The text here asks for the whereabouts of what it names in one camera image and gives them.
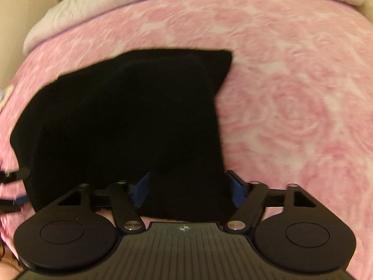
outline pink blanket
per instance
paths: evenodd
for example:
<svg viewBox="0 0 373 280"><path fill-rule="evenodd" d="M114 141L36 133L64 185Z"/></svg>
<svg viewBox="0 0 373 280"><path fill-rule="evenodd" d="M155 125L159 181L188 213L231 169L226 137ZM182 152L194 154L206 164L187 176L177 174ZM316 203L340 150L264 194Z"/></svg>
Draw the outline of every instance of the pink blanket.
<svg viewBox="0 0 373 280"><path fill-rule="evenodd" d="M371 280L372 39L373 25L333 0L147 0L115 9L39 45L21 66L0 114L1 167L17 169L12 128L60 74L136 48L228 48L234 63L216 100L226 167L271 188L307 189L353 229L348 271ZM23 193L21 184L0 186L1 198ZM32 214L26 206L1 216L10 246Z"/></svg>

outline folded black garment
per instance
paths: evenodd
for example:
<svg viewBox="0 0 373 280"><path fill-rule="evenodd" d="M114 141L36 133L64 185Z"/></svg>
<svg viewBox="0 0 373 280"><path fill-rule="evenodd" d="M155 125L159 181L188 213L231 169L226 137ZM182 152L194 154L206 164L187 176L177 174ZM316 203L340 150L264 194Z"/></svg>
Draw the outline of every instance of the folded black garment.
<svg viewBox="0 0 373 280"><path fill-rule="evenodd" d="M231 61L229 51L131 51L41 89L10 138L35 211L80 183L100 189L150 172L141 215L225 222L235 207L214 96Z"/></svg>

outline black fabric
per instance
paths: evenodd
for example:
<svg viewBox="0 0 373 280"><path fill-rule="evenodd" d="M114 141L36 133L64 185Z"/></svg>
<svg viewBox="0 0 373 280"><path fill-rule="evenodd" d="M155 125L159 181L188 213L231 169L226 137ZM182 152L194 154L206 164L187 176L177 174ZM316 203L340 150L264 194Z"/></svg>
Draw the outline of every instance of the black fabric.
<svg viewBox="0 0 373 280"><path fill-rule="evenodd" d="M235 208L214 96L231 61L228 51L131 51L41 89L10 139L30 168L35 211L80 183L136 183L150 171L141 215L225 222Z"/></svg>

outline rose pattern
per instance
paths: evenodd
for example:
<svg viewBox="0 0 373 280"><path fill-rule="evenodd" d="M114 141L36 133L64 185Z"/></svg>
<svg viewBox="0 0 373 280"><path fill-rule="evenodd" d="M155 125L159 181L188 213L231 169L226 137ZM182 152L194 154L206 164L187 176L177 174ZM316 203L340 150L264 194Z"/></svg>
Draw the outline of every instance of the rose pattern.
<svg viewBox="0 0 373 280"><path fill-rule="evenodd" d="M234 62L216 97L225 167L271 188L293 182L309 190L354 230L348 271L371 280L372 38L368 20L333 0L147 0L117 8L27 57L0 114L1 169L17 169L9 136L20 113L62 73L136 48L231 49ZM21 194L22 184L0 185L0 197ZM26 205L1 216L11 248L16 227L32 214Z"/></svg>

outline bed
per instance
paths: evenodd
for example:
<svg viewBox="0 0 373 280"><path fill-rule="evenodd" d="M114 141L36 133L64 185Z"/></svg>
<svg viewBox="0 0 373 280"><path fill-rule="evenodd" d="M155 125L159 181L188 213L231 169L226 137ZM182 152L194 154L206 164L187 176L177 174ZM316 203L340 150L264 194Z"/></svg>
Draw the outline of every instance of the bed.
<svg viewBox="0 0 373 280"><path fill-rule="evenodd" d="M137 48L230 49L216 99L226 168L271 188L305 188L354 231L348 271L373 279L373 25L354 8L362 2L64 0L26 39L0 114L1 169L17 169L10 133L59 75ZM24 194L22 183L0 185L0 198ZM0 216L14 253L14 231L33 214L27 203Z"/></svg>

